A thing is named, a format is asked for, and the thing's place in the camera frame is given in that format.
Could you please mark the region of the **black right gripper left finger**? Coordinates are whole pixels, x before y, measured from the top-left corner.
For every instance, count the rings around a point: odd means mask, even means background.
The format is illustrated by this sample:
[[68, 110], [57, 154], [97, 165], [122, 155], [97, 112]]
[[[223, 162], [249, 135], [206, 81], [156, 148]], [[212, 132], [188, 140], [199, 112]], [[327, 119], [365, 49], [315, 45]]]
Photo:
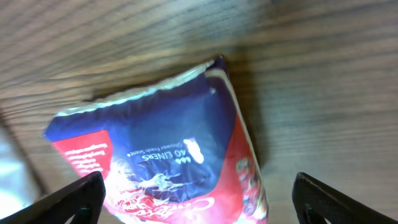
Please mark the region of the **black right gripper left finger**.
[[106, 189], [94, 171], [33, 205], [1, 220], [1, 224], [97, 224]]

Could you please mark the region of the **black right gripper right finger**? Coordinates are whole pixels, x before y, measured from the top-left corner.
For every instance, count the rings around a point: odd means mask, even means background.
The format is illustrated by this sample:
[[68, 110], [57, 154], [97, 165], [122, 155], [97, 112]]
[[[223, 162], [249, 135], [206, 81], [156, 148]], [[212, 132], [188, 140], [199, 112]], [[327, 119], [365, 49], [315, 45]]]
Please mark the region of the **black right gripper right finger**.
[[295, 178], [292, 201], [300, 224], [397, 224], [304, 172]]

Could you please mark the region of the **red purple pad packet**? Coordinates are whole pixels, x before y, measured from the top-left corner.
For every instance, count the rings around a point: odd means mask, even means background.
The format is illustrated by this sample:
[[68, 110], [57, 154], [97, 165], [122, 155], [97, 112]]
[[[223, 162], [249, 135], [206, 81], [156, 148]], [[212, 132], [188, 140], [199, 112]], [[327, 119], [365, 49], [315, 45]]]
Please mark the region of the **red purple pad packet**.
[[222, 58], [59, 111], [45, 137], [98, 171], [123, 223], [267, 223], [261, 172]]

